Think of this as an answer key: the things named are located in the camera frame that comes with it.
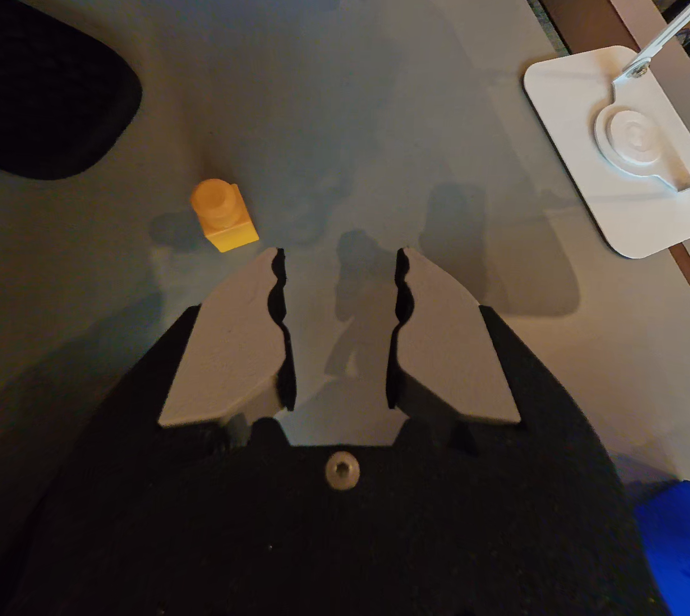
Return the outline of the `blue plastic bin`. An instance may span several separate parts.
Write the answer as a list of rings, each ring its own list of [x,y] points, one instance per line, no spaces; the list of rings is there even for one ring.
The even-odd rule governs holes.
[[[689,481],[635,506],[651,572],[672,615],[689,614]]]

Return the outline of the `black perforated rubber pad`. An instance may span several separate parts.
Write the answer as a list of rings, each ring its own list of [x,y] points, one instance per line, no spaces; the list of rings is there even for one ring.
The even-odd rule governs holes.
[[[1,0],[1,171],[62,180],[103,159],[142,84],[114,50],[18,0]]]

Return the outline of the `orange mega block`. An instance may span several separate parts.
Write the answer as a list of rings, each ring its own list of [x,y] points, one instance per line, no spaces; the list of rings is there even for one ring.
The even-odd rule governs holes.
[[[259,241],[239,188],[220,179],[200,182],[190,198],[203,234],[220,252]]]

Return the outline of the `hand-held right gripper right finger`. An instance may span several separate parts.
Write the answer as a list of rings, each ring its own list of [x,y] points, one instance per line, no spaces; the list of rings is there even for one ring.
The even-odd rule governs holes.
[[[481,306],[453,276],[412,248],[397,251],[397,324],[385,393],[390,409],[441,422],[521,422]]]

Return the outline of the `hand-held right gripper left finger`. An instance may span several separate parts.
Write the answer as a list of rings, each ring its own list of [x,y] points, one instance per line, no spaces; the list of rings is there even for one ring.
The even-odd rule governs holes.
[[[284,290],[286,255],[269,248],[202,302],[159,417],[162,428],[294,410],[297,379]]]

